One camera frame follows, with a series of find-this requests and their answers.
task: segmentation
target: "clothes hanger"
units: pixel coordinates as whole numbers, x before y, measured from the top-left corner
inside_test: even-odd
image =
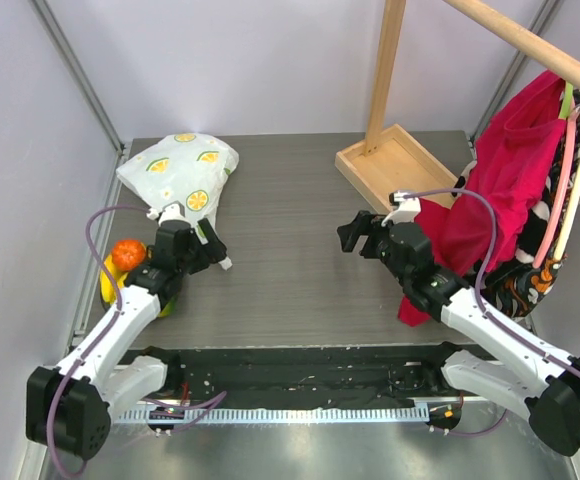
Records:
[[[572,231],[574,216],[577,213],[579,198],[580,198],[580,159],[579,159],[579,167],[577,168],[577,174],[575,176],[574,184],[572,186],[572,191],[570,192],[570,201],[568,202],[568,208],[566,209],[566,214],[563,218],[561,232],[559,232],[559,238],[557,239],[557,244],[554,248],[553,258],[557,262],[561,261],[561,259],[563,258],[563,253],[565,252],[566,249],[566,243],[568,242],[570,232]]]
[[[566,83],[566,88],[563,96],[563,103],[561,104],[561,112],[559,113],[560,119],[568,119],[566,125],[566,144],[563,149],[563,160],[561,162],[561,173],[559,173],[559,184],[557,186],[557,191],[554,196],[554,202],[552,204],[552,211],[550,212],[550,218],[548,220],[548,226],[546,227],[546,233],[543,235],[541,240],[541,245],[539,245],[539,250],[532,261],[533,268],[540,268],[543,265],[543,261],[546,258],[548,250],[552,245],[554,240],[554,234],[557,231],[557,225],[559,225],[559,219],[561,218],[561,213],[563,210],[563,202],[566,198],[566,192],[568,191],[568,183],[570,182],[570,172],[572,170],[572,160],[574,159],[574,143],[577,134],[577,115],[569,115],[569,113],[575,110],[575,103],[573,97],[574,88],[571,83]]]

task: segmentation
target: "gray wooden tabletop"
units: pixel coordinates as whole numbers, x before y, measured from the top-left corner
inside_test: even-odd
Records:
[[[455,173],[471,159],[463,132],[415,134]],[[341,252],[337,226],[368,205],[335,169],[335,153],[361,134],[224,137],[240,163],[221,196],[217,232],[234,267],[185,280],[176,311],[134,347],[430,344],[463,337],[428,321],[396,318],[397,281],[378,261]],[[132,155],[157,139],[133,142]],[[122,188],[120,204],[143,205]],[[122,238],[154,241],[155,223],[115,214],[108,249]],[[90,325],[103,314],[95,299]]]

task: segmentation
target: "green hanger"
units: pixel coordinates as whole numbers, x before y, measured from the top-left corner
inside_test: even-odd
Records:
[[[561,102],[561,110],[559,110],[559,118],[565,120],[570,115],[570,104],[572,103],[572,95],[574,87],[571,83],[566,82],[566,88],[563,91],[563,101]]]

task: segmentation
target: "pink hanger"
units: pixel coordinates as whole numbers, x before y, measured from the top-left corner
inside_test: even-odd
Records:
[[[575,103],[574,100],[572,100],[570,111],[573,111],[574,107]],[[572,170],[572,160],[574,158],[574,140],[577,133],[577,116],[578,115],[568,116],[568,123],[566,125],[566,144],[563,150],[563,163],[561,164],[561,173],[559,174],[559,185],[557,186],[557,192],[554,197],[554,204],[552,205],[552,211],[550,212],[550,219],[548,220],[546,233],[543,236],[543,240],[541,240],[539,250],[532,262],[534,268],[539,268],[543,265],[543,260],[546,258],[550,245],[552,245],[552,240],[554,239],[554,234],[557,230],[557,225],[559,224],[559,218],[561,218],[561,210],[563,209],[563,202],[566,198],[568,182],[570,181],[570,171]]]

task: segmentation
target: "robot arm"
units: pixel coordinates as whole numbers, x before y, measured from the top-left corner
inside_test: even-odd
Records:
[[[580,448],[580,379],[485,317],[474,289],[434,262],[430,240],[413,223],[420,211],[419,200],[404,200],[398,193],[390,200],[395,209],[387,216],[361,211],[352,223],[337,229],[342,250],[351,252],[359,238],[366,236],[360,254],[379,259],[416,308],[471,338],[503,364],[493,365],[449,344],[440,369],[450,386],[527,419],[534,433],[558,453],[576,453]],[[491,305],[486,308],[508,329],[580,371],[580,357],[534,336]]]
[[[68,374],[54,420],[54,439],[57,448],[84,460],[101,449],[112,421],[121,413],[166,383],[178,386],[178,356],[154,347],[124,370],[113,372],[139,333],[180,292],[185,275],[215,263],[224,269],[230,266],[226,247],[210,222],[199,222],[205,236],[200,239],[182,212],[178,203],[160,215],[150,212],[149,217],[159,221],[155,243],[148,247],[144,263],[128,274],[121,289],[121,311],[113,305],[55,368],[38,367],[29,377],[26,435],[30,440],[47,444],[50,404]],[[75,362],[80,363],[76,369]]]

